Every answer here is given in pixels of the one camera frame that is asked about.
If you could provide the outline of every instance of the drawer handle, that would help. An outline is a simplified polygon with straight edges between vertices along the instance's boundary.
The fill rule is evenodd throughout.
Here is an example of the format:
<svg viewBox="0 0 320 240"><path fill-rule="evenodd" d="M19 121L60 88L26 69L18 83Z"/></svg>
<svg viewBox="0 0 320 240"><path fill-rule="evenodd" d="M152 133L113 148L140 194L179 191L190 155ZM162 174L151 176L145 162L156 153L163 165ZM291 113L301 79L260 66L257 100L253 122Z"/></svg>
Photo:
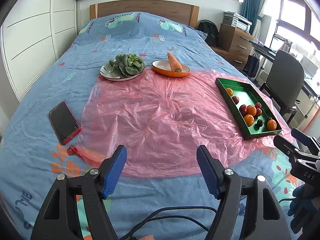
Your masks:
<svg viewBox="0 0 320 240"><path fill-rule="evenodd" d="M249 39L244 38L244 37L242 37L242 36L240 36L240 38L241 38L241 39L244 39L244 40L246 40L246 41L250 41Z"/></svg>

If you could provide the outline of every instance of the smartphone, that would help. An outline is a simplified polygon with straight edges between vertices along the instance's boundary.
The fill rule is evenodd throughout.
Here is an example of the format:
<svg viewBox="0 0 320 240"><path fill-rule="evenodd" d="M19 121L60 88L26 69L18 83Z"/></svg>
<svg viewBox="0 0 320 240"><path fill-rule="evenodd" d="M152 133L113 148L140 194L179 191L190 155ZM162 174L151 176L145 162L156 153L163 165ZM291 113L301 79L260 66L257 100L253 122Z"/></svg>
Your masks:
<svg viewBox="0 0 320 240"><path fill-rule="evenodd" d="M81 130L65 102L61 102L49 112L49 119L62 145L67 144Z"/></svg>

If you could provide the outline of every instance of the leafy green vegetable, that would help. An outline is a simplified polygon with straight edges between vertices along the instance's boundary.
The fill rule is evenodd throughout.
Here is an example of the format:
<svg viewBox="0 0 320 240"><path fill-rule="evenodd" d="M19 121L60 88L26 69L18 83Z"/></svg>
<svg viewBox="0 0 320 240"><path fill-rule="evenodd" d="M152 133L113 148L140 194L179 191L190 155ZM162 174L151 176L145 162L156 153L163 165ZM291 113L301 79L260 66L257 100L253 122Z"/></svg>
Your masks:
<svg viewBox="0 0 320 240"><path fill-rule="evenodd" d="M128 66L128 55L124 54L122 57L122 63Z"/></svg>
<svg viewBox="0 0 320 240"><path fill-rule="evenodd" d="M140 64L138 61L135 61L133 64L134 64L136 67L138 67L138 68L141 67L141 64Z"/></svg>
<svg viewBox="0 0 320 240"><path fill-rule="evenodd" d="M138 69L133 66L132 67L129 67L129 66L125 67L125 70L131 75L135 75L138 73Z"/></svg>
<svg viewBox="0 0 320 240"><path fill-rule="evenodd" d="M126 71L126 66L124 64L120 65L119 66L121 72L126 76L126 77L132 77L133 75L129 74L127 71Z"/></svg>
<svg viewBox="0 0 320 240"><path fill-rule="evenodd" d="M113 72L114 74L116 74L118 77L126 77L126 76L122 73L122 71L120 70L120 67L119 67L119 66L118 66L118 67L113 66L112 72Z"/></svg>
<svg viewBox="0 0 320 240"><path fill-rule="evenodd" d="M111 72L118 77L131 77L141 73L146 65L146 62L136 54L119 54L116 56L116 61L109 60Z"/></svg>
<svg viewBox="0 0 320 240"><path fill-rule="evenodd" d="M131 66L132 66L132 63L133 63L133 60L129 58L128 61L127 61L127 63L128 63L128 66L131 67Z"/></svg>

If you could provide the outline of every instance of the black bag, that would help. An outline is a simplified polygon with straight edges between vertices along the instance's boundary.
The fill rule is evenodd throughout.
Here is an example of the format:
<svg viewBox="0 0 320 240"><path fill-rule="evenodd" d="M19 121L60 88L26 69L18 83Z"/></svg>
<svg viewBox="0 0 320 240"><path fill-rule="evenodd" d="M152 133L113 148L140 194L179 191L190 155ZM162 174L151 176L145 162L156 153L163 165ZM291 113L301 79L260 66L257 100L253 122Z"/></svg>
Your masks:
<svg viewBox="0 0 320 240"><path fill-rule="evenodd" d="M199 23L198 30L208 35L207 38L205 39L205 42L209 46L218 46L219 32L218 32L218 28L213 22L209 20L202 20Z"/></svg>
<svg viewBox="0 0 320 240"><path fill-rule="evenodd" d="M257 71L259 69L259 60L260 54L256 52L252 56L249 55L247 64L245 64L243 72L247 73L249 77L255 77L257 74Z"/></svg>

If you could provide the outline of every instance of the teal curtain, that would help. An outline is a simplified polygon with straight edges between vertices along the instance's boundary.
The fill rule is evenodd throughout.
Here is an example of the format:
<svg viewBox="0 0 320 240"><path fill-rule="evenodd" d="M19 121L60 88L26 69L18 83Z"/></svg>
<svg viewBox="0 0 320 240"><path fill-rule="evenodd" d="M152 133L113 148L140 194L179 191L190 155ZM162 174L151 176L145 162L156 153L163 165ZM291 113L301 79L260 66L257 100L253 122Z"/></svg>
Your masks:
<svg viewBox="0 0 320 240"><path fill-rule="evenodd" d="M258 10L262 0L244 0L241 15L252 22L250 34L252 34L258 18Z"/></svg>

